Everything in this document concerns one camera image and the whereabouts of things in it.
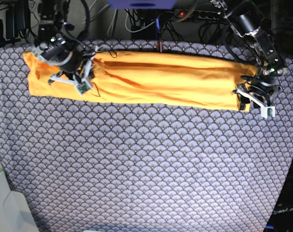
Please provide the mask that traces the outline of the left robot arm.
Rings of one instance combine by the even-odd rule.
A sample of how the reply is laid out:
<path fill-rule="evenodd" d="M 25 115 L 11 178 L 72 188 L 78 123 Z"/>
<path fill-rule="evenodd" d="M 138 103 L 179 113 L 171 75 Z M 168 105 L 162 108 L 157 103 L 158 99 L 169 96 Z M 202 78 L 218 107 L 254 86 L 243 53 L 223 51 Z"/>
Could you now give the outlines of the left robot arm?
<path fill-rule="evenodd" d="M 248 104 L 253 103 L 262 114 L 272 116 L 275 113 L 273 100 L 279 91 L 276 80 L 286 73 L 287 68 L 270 34 L 262 28 L 263 14 L 251 0 L 213 0 L 211 3 L 227 22 L 223 36 L 231 29 L 243 42 L 253 39 L 248 48 L 253 50 L 255 59 L 249 64 L 258 69 L 252 76 L 241 76 L 243 82 L 233 90 L 238 97 L 238 108 L 243 111 Z"/>

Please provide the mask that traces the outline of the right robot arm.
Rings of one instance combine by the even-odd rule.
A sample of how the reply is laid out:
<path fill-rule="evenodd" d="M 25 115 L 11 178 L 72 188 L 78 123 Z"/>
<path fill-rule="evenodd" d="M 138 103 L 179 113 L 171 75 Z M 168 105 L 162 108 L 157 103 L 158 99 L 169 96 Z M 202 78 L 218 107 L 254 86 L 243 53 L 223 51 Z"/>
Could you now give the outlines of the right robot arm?
<path fill-rule="evenodd" d="M 32 52 L 39 61 L 60 69 L 59 73 L 51 75 L 49 84 L 57 81 L 92 88 L 90 70 L 96 50 L 84 43 L 90 14 L 86 1 L 81 3 L 85 27 L 77 37 L 70 33 L 74 26 L 68 22 L 69 0 L 42 0 L 38 5 L 40 21 Z"/>

